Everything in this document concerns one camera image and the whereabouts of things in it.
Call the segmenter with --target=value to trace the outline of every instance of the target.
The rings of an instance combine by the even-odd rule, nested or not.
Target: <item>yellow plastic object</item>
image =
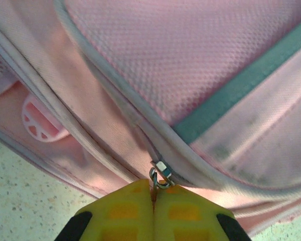
[[[250,240],[231,211],[179,185],[156,198],[136,181],[83,207],[55,241]]]
[[[156,241],[229,241],[216,215],[231,211],[179,186],[160,189],[154,213]]]

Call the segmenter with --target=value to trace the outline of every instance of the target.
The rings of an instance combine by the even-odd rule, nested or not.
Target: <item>pink backpack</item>
[[[301,214],[301,0],[0,0],[0,140],[97,198],[161,162],[250,236]]]

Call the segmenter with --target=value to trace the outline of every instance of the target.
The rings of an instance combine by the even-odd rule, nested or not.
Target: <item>speckled floor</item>
[[[54,240],[94,199],[42,173],[0,144],[0,240]],[[274,225],[254,241],[301,241],[301,218]]]

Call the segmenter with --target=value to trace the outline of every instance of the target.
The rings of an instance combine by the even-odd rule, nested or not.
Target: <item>teal stripe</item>
[[[174,125],[174,131],[187,144],[192,143],[300,48],[301,24],[189,116]]]

